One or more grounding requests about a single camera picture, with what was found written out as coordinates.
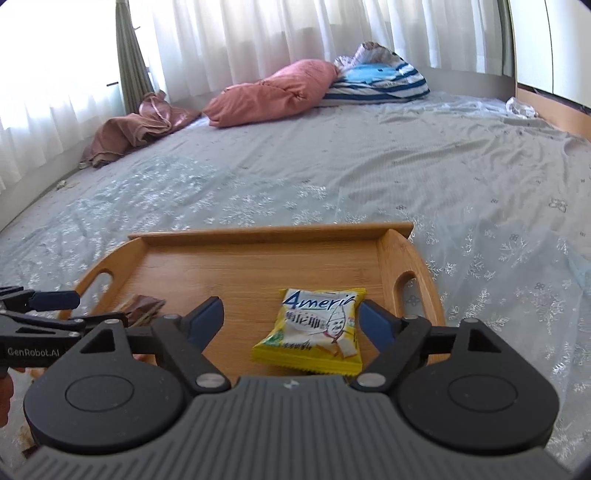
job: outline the striped pillow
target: striped pillow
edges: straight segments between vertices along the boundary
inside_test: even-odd
[[[409,102],[429,91],[425,77],[405,61],[395,66],[363,64],[351,68],[334,82],[320,106]]]

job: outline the bed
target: bed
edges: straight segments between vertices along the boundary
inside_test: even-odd
[[[413,221],[448,323],[481,318],[549,378],[563,408],[547,448],[567,466],[588,455],[589,142],[500,100],[431,93],[231,129],[201,119],[68,184],[0,234],[0,284],[71,287],[134,231]],[[412,284],[405,302],[420,311]],[[12,466],[28,380],[15,382]]]

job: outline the wooden bed frame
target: wooden bed frame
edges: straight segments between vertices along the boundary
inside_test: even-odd
[[[517,98],[529,103],[549,124],[591,141],[591,116],[565,103],[517,85]]]

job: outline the white curtain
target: white curtain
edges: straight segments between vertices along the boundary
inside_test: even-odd
[[[416,67],[501,74],[496,0],[132,0],[152,77],[173,102],[363,41]]]
[[[0,7],[0,195],[121,114],[114,0]]]

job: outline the yellow snack package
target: yellow snack package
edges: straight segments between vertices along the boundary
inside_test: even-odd
[[[360,373],[355,312],[365,289],[282,292],[275,326],[252,348],[252,360],[325,374]]]

